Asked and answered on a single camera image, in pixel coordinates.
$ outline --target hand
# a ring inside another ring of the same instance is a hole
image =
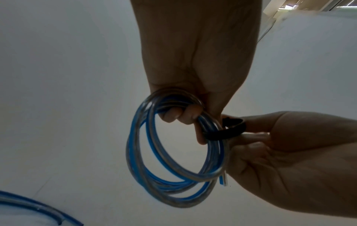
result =
[[[257,44],[261,0],[132,0],[151,92],[183,88],[217,119],[246,79]],[[201,106],[162,116],[192,124]],[[197,140],[205,144],[199,126]]]
[[[309,112],[244,118],[227,172],[278,207],[357,217],[357,121]]]

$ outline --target black velcro strap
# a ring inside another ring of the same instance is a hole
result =
[[[223,118],[222,126],[228,129],[219,130],[211,133],[203,133],[207,140],[225,140],[237,137],[245,132],[247,126],[241,118]]]

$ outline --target cable coil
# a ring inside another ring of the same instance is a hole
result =
[[[213,190],[217,179],[226,185],[225,165],[228,161],[226,140],[208,140],[208,151],[205,163],[199,173],[194,173],[181,167],[163,148],[155,128],[155,114],[163,113],[172,107],[186,108],[188,105],[202,102],[194,95],[181,89],[164,89],[151,94],[138,108],[131,124],[130,135],[126,145],[126,161],[135,180],[142,185],[157,200],[173,207],[193,207],[205,200]],[[204,133],[222,130],[221,125],[206,111],[198,118]],[[183,181],[171,182],[155,176],[144,165],[140,145],[140,127],[145,124],[150,147],[160,163],[173,175]],[[186,198],[171,195],[185,192],[200,182],[202,188]]]

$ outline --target clear plastic tubing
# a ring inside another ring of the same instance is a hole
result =
[[[226,185],[225,166],[228,161],[228,144],[225,140],[208,141],[207,157],[198,173],[191,172],[175,162],[159,140],[155,128],[155,115],[166,112],[172,107],[185,108],[191,104],[203,106],[197,97],[181,89],[163,89],[151,94],[136,111],[126,144],[126,161],[136,181],[157,200],[179,208],[188,208],[200,204],[209,196],[218,178],[220,184]],[[218,121],[206,111],[198,118],[198,122],[202,131],[206,133],[222,129]],[[139,144],[140,127],[143,125],[146,126],[147,138],[157,159],[182,181],[163,180],[145,167]],[[177,198],[171,196],[185,192],[201,182],[203,182],[202,188],[189,197]]]

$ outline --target blue cable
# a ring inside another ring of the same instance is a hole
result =
[[[202,105],[195,96],[180,89],[165,89],[153,93],[136,111],[126,145],[127,164],[135,180],[157,200],[179,208],[192,207],[205,200],[213,190],[217,178],[222,185],[226,185],[225,165],[228,155],[225,153],[227,150],[225,140],[208,141],[207,157],[199,173],[181,167],[169,156],[159,140],[155,127],[155,115],[166,112],[172,107],[185,108],[191,104]],[[205,111],[198,118],[198,122],[205,133],[222,129],[221,125]],[[143,125],[146,126],[147,138],[156,158],[169,172],[182,181],[163,180],[145,167],[139,145],[139,130]],[[202,188],[189,197],[171,196],[187,191],[200,182],[204,183]]]
[[[53,218],[58,225],[61,225],[64,220],[72,223],[75,226],[83,226],[84,224],[74,219],[73,217],[65,214],[51,206],[38,202],[36,200],[26,198],[13,193],[0,191],[0,204],[20,207],[28,210],[33,210],[45,214]]]

